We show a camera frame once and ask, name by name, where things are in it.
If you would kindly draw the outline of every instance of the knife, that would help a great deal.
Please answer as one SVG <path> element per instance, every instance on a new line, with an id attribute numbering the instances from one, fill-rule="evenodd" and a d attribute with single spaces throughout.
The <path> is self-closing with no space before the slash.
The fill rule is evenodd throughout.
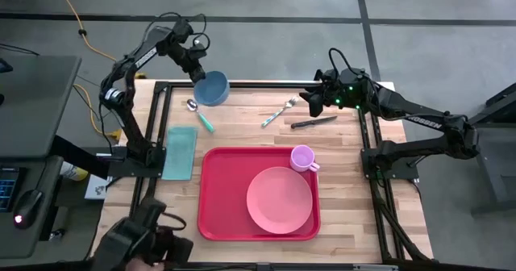
<path id="1" fill-rule="evenodd" d="M 323 118 L 323 119 L 316 119 L 316 120 L 311 120 L 311 121 L 305 121 L 305 122 L 299 122 L 299 123 L 293 123 L 292 125 L 290 125 L 290 127 L 295 129 L 297 127 L 305 127 L 308 125 L 317 125 L 320 123 L 330 122 L 330 121 L 333 121 L 334 119 L 337 119 L 337 116 L 332 116 L 332 117 Z"/>

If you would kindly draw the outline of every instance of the computer mouse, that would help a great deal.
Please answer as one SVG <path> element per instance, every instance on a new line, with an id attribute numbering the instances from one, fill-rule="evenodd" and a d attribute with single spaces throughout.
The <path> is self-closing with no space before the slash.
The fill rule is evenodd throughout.
<path id="1" fill-rule="evenodd" d="M 28 190 L 23 193 L 13 209 L 15 227 L 19 229 L 30 227 L 38 215 L 38 209 L 42 200 L 43 193 L 39 190 Z"/>

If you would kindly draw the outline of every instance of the pink plate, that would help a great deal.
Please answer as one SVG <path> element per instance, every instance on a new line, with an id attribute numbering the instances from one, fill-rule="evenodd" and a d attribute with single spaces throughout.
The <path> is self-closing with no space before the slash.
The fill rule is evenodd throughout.
<path id="1" fill-rule="evenodd" d="M 286 167 L 255 176 L 248 189 L 248 210 L 255 223 L 273 234 L 300 228 L 312 212 L 312 192 L 305 179 Z"/>

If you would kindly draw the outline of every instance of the wooden table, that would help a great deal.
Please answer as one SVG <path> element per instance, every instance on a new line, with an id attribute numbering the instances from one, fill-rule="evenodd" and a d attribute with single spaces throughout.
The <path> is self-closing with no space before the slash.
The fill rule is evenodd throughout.
<path id="1" fill-rule="evenodd" d="M 145 132 L 152 100 L 154 80 L 136 81 L 133 113 Z M 169 109 L 168 127 L 198 127 L 198 140 L 191 181 L 158 181 L 156 198 L 166 203 L 167 212 L 188 222 L 177 233 L 194 242 L 190 261 L 289 262 L 289 263 L 378 263 L 381 262 L 377 229 L 372 211 L 368 182 L 364 179 L 359 151 L 362 139 L 356 110 L 324 108 L 321 116 L 338 115 L 330 123 L 291 130 L 290 124 L 310 119 L 307 102 L 300 102 L 261 128 L 271 114 L 285 105 L 299 90 L 231 89 L 229 98 L 217 107 L 201 106 L 200 111 L 214 125 L 210 134 L 198 117 L 186 108 L 191 89 L 174 89 Z M 160 121 L 162 101 L 156 112 Z M 153 139 L 157 136 L 154 127 Z M 380 120 L 385 140 L 404 142 L 401 121 Z M 306 144 L 316 152 L 319 172 L 319 201 L 322 226 L 319 234 L 305 242 L 216 242 L 204 239 L 198 231 L 198 195 L 204 154 L 221 146 L 295 146 Z M 94 248 L 102 236 L 119 219 L 127 216 L 135 179 L 124 178 L 109 188 L 98 225 Z M 432 256 L 421 202 L 415 188 L 407 181 L 392 181 L 394 201 L 400 224 L 423 253 Z M 174 224 L 161 217 L 161 224 Z M 389 250 L 394 254 L 390 228 L 386 229 Z"/>

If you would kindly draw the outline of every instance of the red tray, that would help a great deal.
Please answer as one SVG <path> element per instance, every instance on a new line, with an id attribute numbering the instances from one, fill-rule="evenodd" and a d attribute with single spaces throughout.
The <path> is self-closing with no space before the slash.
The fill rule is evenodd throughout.
<path id="1" fill-rule="evenodd" d="M 248 187 L 261 171 L 290 167 L 292 148 L 214 148 L 202 161 L 198 227 L 208 240 L 310 240 L 321 227 L 317 174 L 300 173 L 312 190 L 313 210 L 296 231 L 277 235 L 252 220 L 246 203 Z"/>

